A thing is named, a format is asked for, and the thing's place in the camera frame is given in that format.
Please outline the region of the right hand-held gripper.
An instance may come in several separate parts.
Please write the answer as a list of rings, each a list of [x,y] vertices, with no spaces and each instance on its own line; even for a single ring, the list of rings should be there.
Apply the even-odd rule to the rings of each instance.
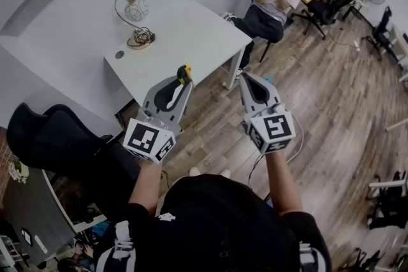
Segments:
[[[244,115],[245,132],[261,155],[287,147],[296,136],[293,116],[285,109],[275,86],[268,80],[243,73],[239,77]]]

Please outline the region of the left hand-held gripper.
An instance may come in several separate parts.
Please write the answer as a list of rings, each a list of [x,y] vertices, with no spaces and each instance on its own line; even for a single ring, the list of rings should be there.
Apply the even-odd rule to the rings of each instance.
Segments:
[[[141,159],[163,162],[181,133],[179,123],[192,90],[192,81],[182,84],[176,76],[150,88],[143,107],[129,121],[122,146]]]

